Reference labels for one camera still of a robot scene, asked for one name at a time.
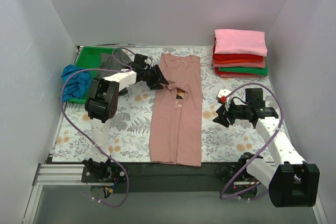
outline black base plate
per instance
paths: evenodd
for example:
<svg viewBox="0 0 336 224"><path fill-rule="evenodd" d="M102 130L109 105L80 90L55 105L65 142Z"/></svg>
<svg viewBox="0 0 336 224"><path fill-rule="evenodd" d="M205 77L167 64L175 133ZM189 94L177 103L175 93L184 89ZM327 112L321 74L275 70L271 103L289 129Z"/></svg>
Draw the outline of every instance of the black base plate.
<svg viewBox="0 0 336 224"><path fill-rule="evenodd" d="M132 192L220 191L236 171L237 163L202 163L201 167L166 165L158 163L122 163L130 179ZM111 163L112 172L121 169ZM100 182L83 169L83 183ZM125 193L126 184L118 183L113 193ZM234 193L233 186L227 193Z"/></svg>

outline folded green shirt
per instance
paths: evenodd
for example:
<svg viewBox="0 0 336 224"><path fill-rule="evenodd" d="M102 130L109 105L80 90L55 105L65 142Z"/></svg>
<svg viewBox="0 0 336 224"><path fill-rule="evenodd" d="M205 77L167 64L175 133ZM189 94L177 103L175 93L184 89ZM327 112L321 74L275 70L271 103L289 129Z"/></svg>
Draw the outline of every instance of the folded green shirt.
<svg viewBox="0 0 336 224"><path fill-rule="evenodd" d="M244 67L234 67L234 68L219 68L221 72L235 72L235 73L253 73L259 76L267 76L268 67L266 62L265 68L244 68Z"/></svg>

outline pink cloth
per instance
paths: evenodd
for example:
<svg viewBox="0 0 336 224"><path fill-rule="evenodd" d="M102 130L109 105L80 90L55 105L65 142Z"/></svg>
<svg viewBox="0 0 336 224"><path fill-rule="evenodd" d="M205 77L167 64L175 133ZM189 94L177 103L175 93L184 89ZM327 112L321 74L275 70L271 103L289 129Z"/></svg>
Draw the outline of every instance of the pink cloth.
<svg viewBox="0 0 336 224"><path fill-rule="evenodd" d="M233 74L221 74L221 78L261 78L265 76L259 76L257 74L238 74L238 73L233 73Z"/></svg>
<svg viewBox="0 0 336 224"><path fill-rule="evenodd" d="M155 93L149 148L151 161L201 166L202 88L199 57L162 54L169 82Z"/></svg>
<svg viewBox="0 0 336 224"><path fill-rule="evenodd" d="M232 29L215 30L215 54L251 54L266 57L265 33Z"/></svg>
<svg viewBox="0 0 336 224"><path fill-rule="evenodd" d="M244 67L244 68L265 68L265 61L256 61L256 62L239 62L239 63L226 63L226 64L217 64L215 60L212 60L211 65L214 68L233 68L233 67Z"/></svg>

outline gray cloth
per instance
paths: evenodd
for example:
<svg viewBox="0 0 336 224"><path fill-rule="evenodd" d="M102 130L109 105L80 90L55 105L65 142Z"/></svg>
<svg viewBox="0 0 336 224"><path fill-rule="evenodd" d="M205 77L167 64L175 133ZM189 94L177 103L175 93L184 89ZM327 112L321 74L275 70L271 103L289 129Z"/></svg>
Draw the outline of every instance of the gray cloth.
<svg viewBox="0 0 336 224"><path fill-rule="evenodd" d="M124 63L124 64L128 64L130 62L132 62L132 60L130 59L130 57L128 57L128 55L123 51L123 50L118 50L115 52L115 55L117 57L117 59ZM110 54L105 54L105 53L101 53L100 54L100 59L101 59L101 63L99 65L99 68L101 69L113 69L113 70L121 70L126 68L125 66L123 66L122 64L118 63L113 55ZM97 71L97 77L106 77L106 76L111 76L114 73L112 72L101 72L101 71Z"/></svg>

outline leaf pattern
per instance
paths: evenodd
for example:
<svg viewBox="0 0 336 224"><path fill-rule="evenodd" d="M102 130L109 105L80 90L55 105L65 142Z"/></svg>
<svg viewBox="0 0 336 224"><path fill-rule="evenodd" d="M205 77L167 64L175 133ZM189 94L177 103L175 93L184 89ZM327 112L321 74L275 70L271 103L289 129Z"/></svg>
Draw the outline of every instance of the leaf pattern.
<svg viewBox="0 0 336 224"><path fill-rule="evenodd" d="M235 125L227 129L212 120L216 117L215 111L219 107L215 99L219 89L233 90L249 82L258 82L271 88L268 78L219 78L211 67L212 47L135 47L132 50L136 54L150 56L153 64L160 62L163 52L170 52L176 56L200 56L202 107L203 113L207 115L202 118L203 162L235 162L244 151L255 153L264 145L263 139L247 121L236 120ZM244 99L244 90L239 90L235 96ZM116 160L150 162L149 136L154 98L155 92L150 91L144 82L128 87L128 93L119 97L118 109L110 125L109 138L109 146L113 150L112 157ZM265 92L265 100L267 106L278 109L275 100L267 92ZM68 103L66 113L80 129L91 136L91 125L84 105ZM63 119L52 160L54 162L81 162L88 158L92 148L94 146ZM262 154L267 161L272 161L267 149Z"/></svg>
<svg viewBox="0 0 336 224"><path fill-rule="evenodd" d="M149 133L151 130L151 120L146 117L144 117L144 119L137 118L131 122L131 126L129 126L127 130L142 135Z"/></svg>

